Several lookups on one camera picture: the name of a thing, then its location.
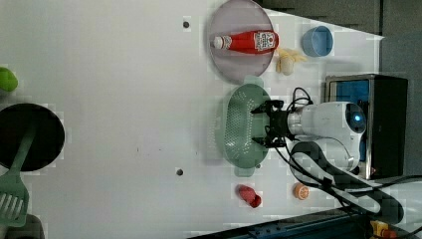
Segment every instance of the spatula handle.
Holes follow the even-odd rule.
[[[13,164],[10,167],[9,172],[20,173],[22,165],[28,155],[31,144],[34,140],[35,133],[37,131],[37,124],[32,121],[25,132],[25,135],[22,137],[21,145],[19,146],[18,152],[16,153]]]

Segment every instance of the small red bottle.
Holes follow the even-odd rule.
[[[251,207],[256,208],[261,205],[262,199],[253,188],[245,185],[239,185],[238,190],[242,199],[251,205]]]
[[[244,32],[214,39],[216,49],[227,49],[246,54],[266,54],[279,46],[279,35],[271,30]]]

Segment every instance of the bottle label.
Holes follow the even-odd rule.
[[[229,49],[230,45],[232,45],[232,38],[229,36],[222,36],[223,39],[223,47],[221,49]]]
[[[276,46],[276,36],[271,32],[255,33],[255,49],[259,52],[273,49]]]

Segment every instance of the black box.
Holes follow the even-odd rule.
[[[367,118],[359,175],[379,179],[403,174],[407,80],[381,75],[326,77],[325,101],[360,105]]]

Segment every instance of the green spatula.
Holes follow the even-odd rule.
[[[20,173],[36,130],[36,125],[31,123],[22,138],[12,166],[0,176],[0,224],[14,227],[25,225],[29,193]]]

